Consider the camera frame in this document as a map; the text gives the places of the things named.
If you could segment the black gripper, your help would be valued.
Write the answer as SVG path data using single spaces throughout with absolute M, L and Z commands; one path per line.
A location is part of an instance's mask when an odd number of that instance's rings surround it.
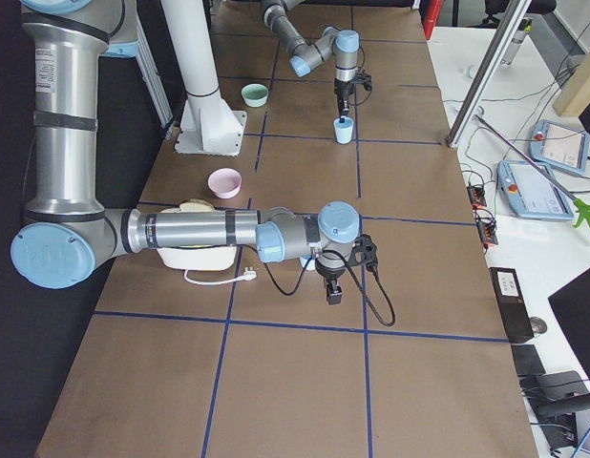
M 334 92 L 337 98 L 339 122 L 345 123 L 348 118 L 348 99 L 352 94 L 352 83 L 350 81 L 335 80 Z
M 342 260 L 316 260 L 316 271 L 325 279 L 327 303 L 340 304 L 343 291 L 338 279 L 346 271 L 345 263 Z

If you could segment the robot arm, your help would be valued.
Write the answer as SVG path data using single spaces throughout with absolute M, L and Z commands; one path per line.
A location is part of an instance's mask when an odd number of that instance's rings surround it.
M 21 220 L 36 183 L 33 137 L 33 46 L 21 26 L 15 1 L 0 1 L 0 103 L 11 130 L 0 154 L 0 301 L 21 311 L 57 307 L 68 312 L 95 306 L 109 275 L 104 265 L 82 284 L 64 290 L 32 285 L 16 273 L 8 240 Z M 99 63 L 99 135 L 96 194 L 109 208 L 130 208 L 142 198 L 163 130 L 133 59 L 102 58 Z
M 286 47 L 290 66 L 299 77 L 308 75 L 331 57 L 335 58 L 334 93 L 339 121 L 345 123 L 350 112 L 349 98 L 361 75 L 357 65 L 359 34 L 327 26 L 318 40 L 307 42 L 287 17 L 287 13 L 300 4 L 301 1 L 262 1 L 263 23 Z

